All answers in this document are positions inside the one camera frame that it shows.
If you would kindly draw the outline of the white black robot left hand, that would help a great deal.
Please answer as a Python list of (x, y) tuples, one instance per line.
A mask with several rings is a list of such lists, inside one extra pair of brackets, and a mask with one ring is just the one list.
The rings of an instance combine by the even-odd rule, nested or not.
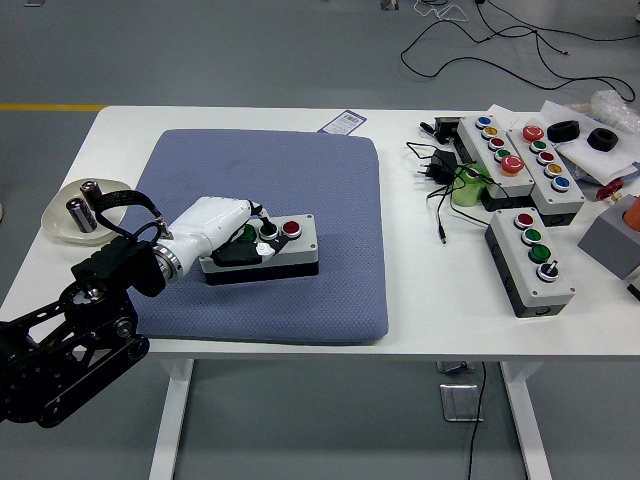
[[(251, 217), (262, 221), (261, 240), (241, 240)], [(210, 257), (218, 267), (259, 265), (289, 242), (260, 204), (224, 197), (201, 197), (170, 226), (170, 239), (154, 247), (158, 263), (170, 281), (182, 279), (198, 259)]]

